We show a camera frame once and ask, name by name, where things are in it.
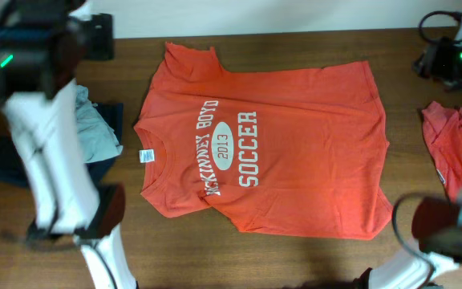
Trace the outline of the orange soccer t-shirt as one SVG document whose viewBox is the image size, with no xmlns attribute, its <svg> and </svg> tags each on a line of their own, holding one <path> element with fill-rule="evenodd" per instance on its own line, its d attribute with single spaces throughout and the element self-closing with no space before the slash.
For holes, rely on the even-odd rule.
<svg viewBox="0 0 462 289">
<path fill-rule="evenodd" d="M 370 240 L 391 220 L 385 127 L 366 61 L 231 72 L 167 43 L 135 125 L 141 193 L 167 218 L 214 208 L 241 232 Z"/>
</svg>

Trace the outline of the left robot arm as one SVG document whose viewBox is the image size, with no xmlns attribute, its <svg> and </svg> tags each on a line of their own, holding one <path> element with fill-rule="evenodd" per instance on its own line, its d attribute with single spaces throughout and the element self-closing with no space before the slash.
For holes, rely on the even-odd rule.
<svg viewBox="0 0 462 289">
<path fill-rule="evenodd" d="M 96 185 L 76 128 L 75 71 L 90 32 L 87 1 L 8 1 L 0 10 L 0 111 L 26 170 L 36 214 L 22 242 L 51 252 L 73 239 L 98 288 L 135 288 L 120 224 L 121 184 Z"/>
</svg>

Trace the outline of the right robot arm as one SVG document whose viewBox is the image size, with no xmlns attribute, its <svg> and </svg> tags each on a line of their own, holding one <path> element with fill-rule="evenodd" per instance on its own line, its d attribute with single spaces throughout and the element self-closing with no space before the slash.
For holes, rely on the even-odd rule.
<svg viewBox="0 0 462 289">
<path fill-rule="evenodd" d="M 462 11 L 446 15 L 460 25 L 456 37 L 430 39 L 420 31 L 420 38 L 428 46 L 413 68 L 422 78 L 444 82 L 449 91 L 462 91 Z M 446 117 L 444 109 L 432 103 L 423 110 L 423 127 L 447 196 L 409 193 L 399 198 L 396 207 L 411 198 L 420 200 L 412 219 L 411 240 L 401 236 L 397 215 L 392 214 L 392 229 L 401 251 L 381 267 L 364 271 L 350 283 L 351 288 L 433 288 L 434 278 L 462 265 L 462 178 L 454 180 L 451 176 L 454 152 L 441 152 L 446 144 L 455 143 L 462 150 L 460 112 Z"/>
</svg>

